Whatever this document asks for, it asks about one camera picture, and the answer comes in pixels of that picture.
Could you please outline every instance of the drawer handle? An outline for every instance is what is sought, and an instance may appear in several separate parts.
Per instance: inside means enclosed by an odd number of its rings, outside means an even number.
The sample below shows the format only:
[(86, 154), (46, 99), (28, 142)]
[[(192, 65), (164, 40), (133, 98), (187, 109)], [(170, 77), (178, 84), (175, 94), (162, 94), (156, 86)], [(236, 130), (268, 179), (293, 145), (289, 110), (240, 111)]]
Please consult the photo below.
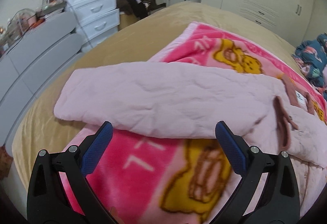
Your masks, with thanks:
[(102, 7), (103, 7), (103, 4), (99, 7), (91, 8), (91, 12), (94, 12), (94, 13), (99, 12), (99, 11), (101, 11)]
[(102, 25), (94, 27), (96, 31), (101, 31), (106, 27), (107, 22), (104, 22)]

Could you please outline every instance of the blue gripper pad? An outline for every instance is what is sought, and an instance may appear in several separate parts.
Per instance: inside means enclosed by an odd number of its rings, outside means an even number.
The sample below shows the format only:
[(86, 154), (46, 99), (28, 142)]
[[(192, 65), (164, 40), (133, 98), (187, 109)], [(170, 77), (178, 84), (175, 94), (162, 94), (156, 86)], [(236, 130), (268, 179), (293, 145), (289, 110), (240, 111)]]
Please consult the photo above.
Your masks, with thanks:
[(246, 175), (246, 156), (235, 141), (235, 135), (224, 122), (217, 123), (215, 134), (234, 172), (244, 177)]
[(107, 123), (83, 155), (81, 172), (84, 177), (94, 172), (95, 167), (112, 139), (112, 133), (112, 124)]

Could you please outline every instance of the pink blanket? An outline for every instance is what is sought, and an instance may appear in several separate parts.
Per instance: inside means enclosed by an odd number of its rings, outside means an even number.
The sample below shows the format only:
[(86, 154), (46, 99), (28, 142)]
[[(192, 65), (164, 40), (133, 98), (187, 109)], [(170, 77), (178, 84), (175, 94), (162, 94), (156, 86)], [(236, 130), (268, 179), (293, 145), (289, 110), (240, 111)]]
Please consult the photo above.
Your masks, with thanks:
[[(300, 190), (301, 215), (307, 212), (326, 183), (326, 158), (323, 148), (319, 149), (322, 153), (320, 156), (312, 156), (310, 153), (311, 148), (317, 150), (326, 143), (315, 130), (325, 129), (324, 123), (318, 119), (319, 117), (324, 121), (326, 116), (323, 110), (325, 100), (319, 93), (285, 63), (255, 43), (196, 22), (191, 23), (179, 38), (150, 61), (179, 61), (234, 69), (239, 73), (265, 74), (275, 78), (286, 74), (297, 88), (308, 92), (310, 97), (307, 98), (312, 99), (318, 116), (304, 112), (309, 111), (308, 103), (302, 105), (304, 110), (299, 109), (299, 114), (307, 114), (311, 122), (315, 123), (315, 127), (302, 129), (300, 134), (292, 131), (293, 140), (288, 146), (289, 153), (294, 155), (292, 163)], [(56, 112), (56, 116), (60, 117), (60, 108), (57, 107)], [(69, 145), (79, 145), (87, 135), (94, 134), (98, 128), (98, 125), (88, 124)], [(320, 143), (315, 143), (316, 138), (310, 141), (311, 134), (316, 135)], [(247, 142), (253, 140), (253, 143), (262, 144), (264, 147), (257, 135), (244, 136)], [(301, 136), (307, 140), (307, 148), (301, 148), (304, 142)], [(275, 149), (270, 149), (270, 152), (277, 150), (276, 144)], [(207, 175), (206, 178), (202, 178), (203, 173)], [(81, 212), (64, 175), (62, 179), (73, 208)], [(231, 171), (216, 140), (153, 138), (115, 130), (96, 170), (88, 175), (87, 179), (102, 203), (107, 208), (116, 207), (120, 218), (126, 224), (199, 224), (210, 222), (217, 214), (235, 189), (240, 177)], [(247, 212), (254, 209), (263, 184), (264, 178)]]

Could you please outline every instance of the tan bed sheet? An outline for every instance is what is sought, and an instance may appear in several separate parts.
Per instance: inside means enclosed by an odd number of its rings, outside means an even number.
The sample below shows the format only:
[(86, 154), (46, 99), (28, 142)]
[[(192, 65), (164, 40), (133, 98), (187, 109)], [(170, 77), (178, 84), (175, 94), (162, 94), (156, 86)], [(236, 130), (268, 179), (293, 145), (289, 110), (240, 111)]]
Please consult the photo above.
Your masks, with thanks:
[(41, 149), (47, 149), (50, 153), (62, 151), (85, 125), (58, 120), (53, 115), (56, 100), (71, 73), (78, 68), (146, 61), (178, 37), (192, 21), (205, 22), (246, 37), (300, 73), (290, 56), (294, 52), (293, 46), (243, 17), (190, 2), (160, 10), (123, 29), (84, 55), (33, 104), (20, 124), (12, 145), (14, 162), (25, 188), (28, 187), (37, 153)]

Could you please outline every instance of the yellow cartoon bear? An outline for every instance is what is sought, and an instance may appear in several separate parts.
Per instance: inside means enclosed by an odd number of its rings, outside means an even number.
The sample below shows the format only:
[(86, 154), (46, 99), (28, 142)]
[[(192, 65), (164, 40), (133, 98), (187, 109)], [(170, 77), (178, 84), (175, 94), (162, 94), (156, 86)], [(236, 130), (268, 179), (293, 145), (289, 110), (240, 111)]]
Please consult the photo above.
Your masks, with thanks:
[(213, 58), (231, 66), (238, 73), (263, 73), (261, 62), (244, 54), (244, 51), (236, 47), (234, 42), (229, 39), (221, 39), (221, 48), (214, 53)]
[(170, 213), (196, 213), (203, 223), (219, 201), (231, 166), (217, 140), (185, 140), (186, 166), (173, 176), (161, 200)]
[(324, 112), (319, 108), (318, 106), (318, 103), (317, 102), (313, 102), (313, 106), (314, 106), (314, 109), (319, 117), (320, 120), (322, 120), (323, 122), (325, 122), (325, 115), (324, 115)]

